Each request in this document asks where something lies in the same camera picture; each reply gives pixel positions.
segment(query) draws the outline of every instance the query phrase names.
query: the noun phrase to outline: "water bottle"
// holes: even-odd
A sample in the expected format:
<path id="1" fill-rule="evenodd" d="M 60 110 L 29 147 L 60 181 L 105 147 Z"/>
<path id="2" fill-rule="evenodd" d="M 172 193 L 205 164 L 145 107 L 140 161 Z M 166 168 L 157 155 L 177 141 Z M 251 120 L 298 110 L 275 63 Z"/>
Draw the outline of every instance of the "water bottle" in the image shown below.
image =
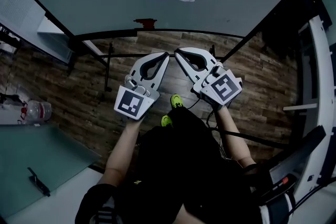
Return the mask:
<path id="1" fill-rule="evenodd" d="M 47 121 L 51 117 L 51 104 L 31 100 L 21 109 L 21 118 L 26 122 Z"/>

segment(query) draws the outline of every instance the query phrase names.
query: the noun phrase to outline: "black and white square marker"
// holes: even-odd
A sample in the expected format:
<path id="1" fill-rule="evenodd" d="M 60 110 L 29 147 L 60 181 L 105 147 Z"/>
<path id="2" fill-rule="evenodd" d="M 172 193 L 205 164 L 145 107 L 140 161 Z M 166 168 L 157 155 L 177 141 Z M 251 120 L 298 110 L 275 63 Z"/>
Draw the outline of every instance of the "black and white square marker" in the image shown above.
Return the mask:
<path id="1" fill-rule="evenodd" d="M 118 109 L 136 117 L 140 110 L 142 101 L 143 97 L 132 92 L 125 91 L 119 103 Z"/>
<path id="2" fill-rule="evenodd" d="M 211 87 L 224 103 L 239 90 L 237 85 L 235 85 L 235 83 L 227 74 L 211 84 Z"/>

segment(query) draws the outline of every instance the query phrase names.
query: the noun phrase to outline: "shoe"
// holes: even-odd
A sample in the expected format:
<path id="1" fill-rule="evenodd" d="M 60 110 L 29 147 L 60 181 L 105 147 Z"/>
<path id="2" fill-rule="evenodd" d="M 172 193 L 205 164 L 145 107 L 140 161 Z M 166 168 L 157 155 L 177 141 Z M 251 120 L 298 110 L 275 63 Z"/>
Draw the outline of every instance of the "shoe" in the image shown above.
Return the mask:
<path id="1" fill-rule="evenodd" d="M 168 115 L 163 116 L 161 118 L 161 126 L 162 127 L 166 127 L 166 126 L 173 127 L 173 121 L 172 121 L 172 119 Z"/>
<path id="2" fill-rule="evenodd" d="M 170 102 L 172 104 L 172 108 L 177 108 L 178 106 L 183 106 L 182 98 L 178 94 L 172 95 L 170 98 Z"/>

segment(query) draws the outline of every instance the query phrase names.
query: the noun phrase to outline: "black pants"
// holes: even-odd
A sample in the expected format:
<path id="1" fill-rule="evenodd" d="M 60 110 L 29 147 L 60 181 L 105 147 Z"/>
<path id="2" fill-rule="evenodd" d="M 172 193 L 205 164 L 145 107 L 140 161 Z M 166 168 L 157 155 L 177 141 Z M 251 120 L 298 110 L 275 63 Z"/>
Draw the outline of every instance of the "black pants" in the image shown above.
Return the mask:
<path id="1" fill-rule="evenodd" d="M 231 214 L 233 222 L 241 219 L 236 212 L 249 195 L 241 168 L 221 158 L 192 112 L 179 107 L 169 116 L 173 127 L 158 126 L 142 137 L 135 176 L 120 196 L 125 222 L 172 223 L 182 204 L 207 224 L 230 222 Z"/>

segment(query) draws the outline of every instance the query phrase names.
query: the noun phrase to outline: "wooden floor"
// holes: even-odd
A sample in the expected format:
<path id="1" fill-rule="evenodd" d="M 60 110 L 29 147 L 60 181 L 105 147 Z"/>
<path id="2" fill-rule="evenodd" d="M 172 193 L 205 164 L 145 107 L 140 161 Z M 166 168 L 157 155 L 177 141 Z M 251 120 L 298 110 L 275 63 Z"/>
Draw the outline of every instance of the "wooden floor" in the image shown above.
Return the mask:
<path id="1" fill-rule="evenodd" d="M 139 32 L 134 38 L 93 40 L 103 52 L 113 43 L 114 53 L 151 53 L 176 48 L 197 47 L 209 50 L 215 45 L 216 55 L 224 56 L 239 39 L 178 32 Z M 243 91 L 230 105 L 230 112 L 238 129 L 246 134 L 287 143 L 291 133 L 292 117 L 282 111 L 283 106 L 296 104 L 296 61 L 280 61 L 268 49 L 262 52 L 260 35 L 249 41 L 229 58 L 225 68 L 243 79 Z M 52 104 L 51 121 L 65 133 L 102 157 L 97 163 L 104 167 L 110 151 L 124 127 L 124 118 L 113 110 L 119 85 L 130 71 L 135 58 L 113 58 L 110 63 L 109 87 L 104 92 L 105 68 L 90 55 L 79 57 L 71 72 L 49 56 L 23 47 L 11 59 L 0 56 L 0 91 L 7 94 L 25 92 L 29 98 L 45 100 Z M 178 93 L 186 107 L 197 97 L 190 93 L 192 83 L 170 59 L 160 85 L 161 97 L 146 116 L 141 133 L 160 124 L 160 119 L 170 110 L 170 95 Z M 192 109 L 198 117 L 206 119 L 211 107 L 200 101 Z M 248 141 L 255 161 L 260 162 L 278 153 L 271 147 Z"/>

